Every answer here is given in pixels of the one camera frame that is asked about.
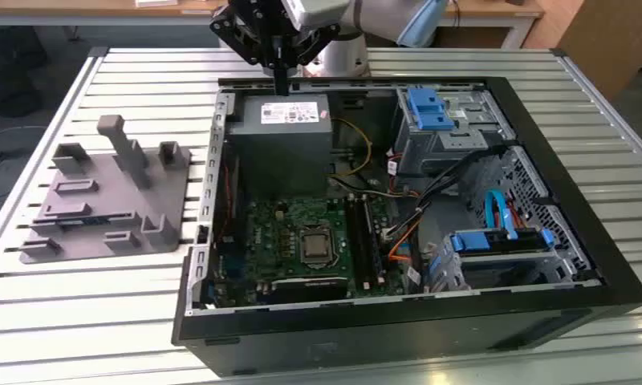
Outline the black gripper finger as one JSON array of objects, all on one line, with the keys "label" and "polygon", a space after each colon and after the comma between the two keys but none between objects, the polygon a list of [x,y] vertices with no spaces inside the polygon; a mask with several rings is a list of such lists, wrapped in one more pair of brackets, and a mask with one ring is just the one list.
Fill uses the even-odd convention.
[{"label": "black gripper finger", "polygon": [[317,56],[323,48],[336,38],[340,26],[333,23],[317,29],[301,32],[292,26],[284,29],[281,35],[281,95],[288,95],[289,71],[296,72],[297,66],[305,66]]},{"label": "black gripper finger", "polygon": [[273,91],[276,95],[281,95],[281,64],[276,58],[276,54],[267,50],[263,53],[249,49],[239,40],[241,21],[235,17],[232,10],[220,10],[214,15],[209,24],[212,32],[219,36],[220,40],[240,55],[240,57],[251,64],[259,64],[264,70],[268,70],[269,76],[273,78]]}]

